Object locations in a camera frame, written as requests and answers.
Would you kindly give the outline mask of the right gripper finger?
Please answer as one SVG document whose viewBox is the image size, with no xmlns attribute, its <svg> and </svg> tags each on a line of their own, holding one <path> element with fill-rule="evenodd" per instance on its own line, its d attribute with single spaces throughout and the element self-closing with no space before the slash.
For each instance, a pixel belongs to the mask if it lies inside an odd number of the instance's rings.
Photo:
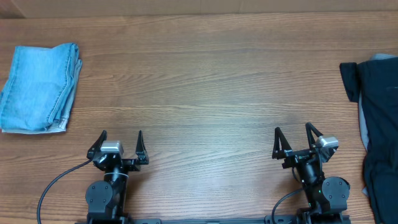
<svg viewBox="0 0 398 224">
<path fill-rule="evenodd" d="M 311 122 L 307 122 L 305 124 L 305 129 L 306 129 L 307 140 L 308 140 L 308 144 L 309 144 L 310 148 L 318 147 L 313 135 L 316 135 L 316 137 L 319 138 L 323 134 L 316 127 L 314 127 L 314 125 Z"/>
<path fill-rule="evenodd" d="M 274 147 L 272 150 L 272 158 L 273 159 L 285 159 L 289 157 L 292 153 L 292 148 L 284 136 L 282 130 L 277 127 L 275 128 L 275 138 L 274 138 Z"/>
</svg>

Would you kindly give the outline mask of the folded light blue jeans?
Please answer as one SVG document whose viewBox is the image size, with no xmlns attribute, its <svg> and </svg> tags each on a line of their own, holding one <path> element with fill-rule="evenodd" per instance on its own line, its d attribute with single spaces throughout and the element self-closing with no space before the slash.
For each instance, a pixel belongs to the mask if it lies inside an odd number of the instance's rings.
<svg viewBox="0 0 398 224">
<path fill-rule="evenodd" d="M 82 65 L 75 43 L 53 48 L 17 46 L 1 92 L 1 131 L 64 132 Z"/>
</svg>

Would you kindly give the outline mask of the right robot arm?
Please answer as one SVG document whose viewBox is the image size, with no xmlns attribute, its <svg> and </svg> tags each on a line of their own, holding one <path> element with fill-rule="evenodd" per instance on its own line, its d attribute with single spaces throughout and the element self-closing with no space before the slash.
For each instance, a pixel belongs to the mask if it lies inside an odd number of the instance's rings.
<svg viewBox="0 0 398 224">
<path fill-rule="evenodd" d="M 266 217 L 271 223 L 350 223 L 343 215 L 348 208 L 350 184 L 341 177 L 326 177 L 323 164 L 328 162 L 339 147 L 334 135 L 322 134 L 312 123 L 305 124 L 308 148 L 295 151 L 282 130 L 274 132 L 272 158 L 283 160 L 282 167 L 291 169 L 301 188 L 283 196 Z M 308 207 L 300 208 L 295 215 L 277 216 L 277 207 L 287 198 L 303 192 Z"/>
</svg>

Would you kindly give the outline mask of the dark green shorts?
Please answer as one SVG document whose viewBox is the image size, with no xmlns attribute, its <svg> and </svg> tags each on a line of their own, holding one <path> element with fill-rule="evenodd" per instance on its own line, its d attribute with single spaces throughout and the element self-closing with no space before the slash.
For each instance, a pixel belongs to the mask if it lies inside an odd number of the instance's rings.
<svg viewBox="0 0 398 224">
<path fill-rule="evenodd" d="M 397 223 L 397 58 L 341 63 L 351 102 L 363 94 L 369 145 L 363 175 L 376 223 Z"/>
</svg>

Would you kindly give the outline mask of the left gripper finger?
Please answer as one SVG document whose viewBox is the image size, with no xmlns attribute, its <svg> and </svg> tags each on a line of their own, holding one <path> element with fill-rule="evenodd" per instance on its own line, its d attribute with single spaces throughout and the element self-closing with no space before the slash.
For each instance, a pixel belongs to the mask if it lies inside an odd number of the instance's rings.
<svg viewBox="0 0 398 224">
<path fill-rule="evenodd" d="M 149 156 L 147 154 L 146 147 L 144 145 L 144 138 L 141 130 L 139 131 L 137 138 L 136 156 L 138 163 L 149 164 Z"/>
<path fill-rule="evenodd" d="M 103 130 L 99 138 L 94 142 L 94 144 L 88 149 L 86 157 L 88 159 L 93 159 L 95 154 L 100 151 L 102 143 L 107 139 L 107 131 Z"/>
</svg>

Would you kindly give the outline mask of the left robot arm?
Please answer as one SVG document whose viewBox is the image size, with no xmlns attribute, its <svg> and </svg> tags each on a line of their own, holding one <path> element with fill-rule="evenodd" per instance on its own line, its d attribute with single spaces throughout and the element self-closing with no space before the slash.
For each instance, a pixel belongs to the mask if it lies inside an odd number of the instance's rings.
<svg viewBox="0 0 398 224">
<path fill-rule="evenodd" d="M 123 158 L 121 141 L 107 140 L 105 130 L 88 150 L 87 158 L 104 172 L 104 176 L 86 190 L 87 223 L 133 223 L 130 214 L 124 211 L 129 173 L 139 172 L 141 166 L 149 163 L 141 131 L 135 153 L 136 158 Z"/>
</svg>

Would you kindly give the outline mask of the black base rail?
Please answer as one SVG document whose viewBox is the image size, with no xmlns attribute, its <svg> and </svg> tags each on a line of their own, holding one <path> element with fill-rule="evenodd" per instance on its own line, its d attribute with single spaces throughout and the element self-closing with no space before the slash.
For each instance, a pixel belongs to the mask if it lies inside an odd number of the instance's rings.
<svg viewBox="0 0 398 224">
<path fill-rule="evenodd" d="M 277 224 L 299 224 L 305 223 L 295 215 L 275 215 L 275 223 Z M 76 222 L 78 224 L 84 223 L 132 223 L 132 224 L 272 224 L 274 223 L 271 215 L 266 215 L 264 218 L 222 218 L 222 219 L 184 219 L 184 220 L 161 220 L 161 219 L 132 219 L 128 218 L 126 221 L 85 221 Z M 343 223 L 350 224 L 351 220 L 348 215 L 343 215 L 342 221 L 337 219 L 328 219 L 321 221 L 319 218 L 310 223 Z"/>
</svg>

